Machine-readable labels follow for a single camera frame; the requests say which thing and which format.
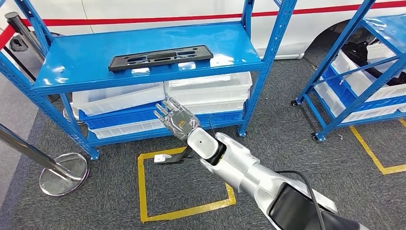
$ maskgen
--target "white car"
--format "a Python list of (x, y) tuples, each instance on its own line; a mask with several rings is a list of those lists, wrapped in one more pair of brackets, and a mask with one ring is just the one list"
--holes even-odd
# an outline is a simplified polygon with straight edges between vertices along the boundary
[[(49, 30), (62, 35), (239, 20), (244, 0), (31, 0)], [(298, 0), (277, 58), (301, 58), (323, 31), (342, 29), (362, 0)], [(17, 11), (7, 0), (0, 14)], [(252, 43), (263, 55), (276, 19), (273, 0), (256, 0)], [(406, 12), (406, 1), (377, 0), (368, 16)], [(7, 26), (0, 20), (0, 28)]]

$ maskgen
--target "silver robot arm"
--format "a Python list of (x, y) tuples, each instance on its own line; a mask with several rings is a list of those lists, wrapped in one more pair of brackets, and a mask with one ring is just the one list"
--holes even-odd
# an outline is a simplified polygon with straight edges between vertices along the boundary
[[(224, 133), (210, 136), (199, 120), (175, 99), (157, 104), (155, 115), (179, 139), (187, 141), (212, 174), (258, 205), (277, 230), (319, 230), (319, 219), (306, 184), (278, 174), (260, 164), (245, 146)], [(313, 190), (327, 230), (366, 230), (363, 225), (337, 216), (335, 203)]]

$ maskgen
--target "robot finger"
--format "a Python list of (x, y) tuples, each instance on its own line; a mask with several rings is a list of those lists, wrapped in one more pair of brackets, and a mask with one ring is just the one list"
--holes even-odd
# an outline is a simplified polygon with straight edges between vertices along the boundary
[(158, 113), (158, 111), (154, 110), (154, 115), (161, 121), (164, 122), (165, 119)]
[(169, 110), (173, 110), (173, 109), (174, 109), (174, 107), (171, 105), (170, 102), (164, 100), (164, 101), (162, 101), (162, 103), (164, 104), (165, 108), (167, 108), (167, 109), (169, 109)]
[(178, 101), (175, 100), (175, 98), (170, 97), (170, 98), (169, 98), (169, 101), (170, 101), (175, 107), (179, 108), (180, 104), (179, 104)]
[(155, 104), (155, 107), (161, 111), (161, 113), (163, 113), (163, 115), (168, 115), (168, 112), (166, 111), (166, 109), (162, 108), (162, 106), (160, 104)]

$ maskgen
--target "small white object on floor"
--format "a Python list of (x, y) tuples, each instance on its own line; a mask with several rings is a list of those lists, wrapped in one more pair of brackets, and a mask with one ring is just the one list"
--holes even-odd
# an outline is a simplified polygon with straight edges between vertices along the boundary
[(164, 162), (168, 158), (172, 158), (172, 156), (168, 154), (157, 154), (154, 156), (154, 163)]

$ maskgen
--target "yellow tape square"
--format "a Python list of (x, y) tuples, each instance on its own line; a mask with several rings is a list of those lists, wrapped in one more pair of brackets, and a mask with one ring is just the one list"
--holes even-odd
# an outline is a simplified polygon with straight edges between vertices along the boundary
[[(403, 119), (399, 119), (400, 123), (406, 128), (406, 121)], [(358, 130), (350, 126), (351, 132), (354, 134), (354, 136), (357, 138), (357, 140), (361, 143), (362, 147), (364, 147), (365, 151), (367, 154), (371, 157), (373, 163), (376, 165), (376, 167), (381, 171), (383, 175), (391, 174), (391, 173), (399, 173), (399, 172), (404, 172), (406, 171), (406, 164), (403, 165), (397, 165), (397, 166), (391, 166), (391, 167), (384, 167), (381, 162), (376, 158), (375, 154), (372, 152), (372, 150), (369, 148), (367, 143), (364, 141), (364, 138), (361, 137), (360, 133)]]
[(170, 220), (177, 219), (182, 217), (187, 217), (199, 213), (204, 213), (207, 211), (216, 210), (222, 207), (227, 207), (230, 205), (236, 204), (236, 197), (234, 195), (234, 190), (231, 186), (226, 184), (226, 190), (228, 199), (220, 200), (206, 205), (200, 205), (197, 207), (191, 207), (187, 209), (182, 209), (174, 212), (169, 212), (165, 214), (160, 214), (157, 216), (148, 216), (147, 212), (147, 192), (145, 187), (145, 171), (144, 171), (144, 160), (154, 158), (157, 154), (168, 154), (173, 155), (181, 153), (186, 147), (181, 147), (177, 149), (169, 149), (158, 152), (143, 153), (138, 157), (138, 189), (139, 189), (139, 198), (140, 198), (140, 218), (141, 222), (145, 223), (147, 221), (158, 221), (158, 220)]

